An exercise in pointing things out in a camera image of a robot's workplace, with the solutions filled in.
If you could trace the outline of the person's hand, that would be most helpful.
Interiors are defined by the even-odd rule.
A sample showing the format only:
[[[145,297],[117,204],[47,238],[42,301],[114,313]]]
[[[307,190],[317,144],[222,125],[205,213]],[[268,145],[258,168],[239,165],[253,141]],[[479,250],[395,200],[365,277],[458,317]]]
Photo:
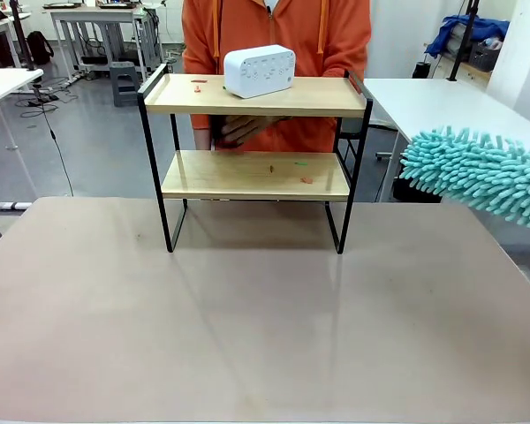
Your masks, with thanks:
[[[228,116],[222,128],[223,141],[235,145],[243,144],[269,127],[272,122],[271,117]]]

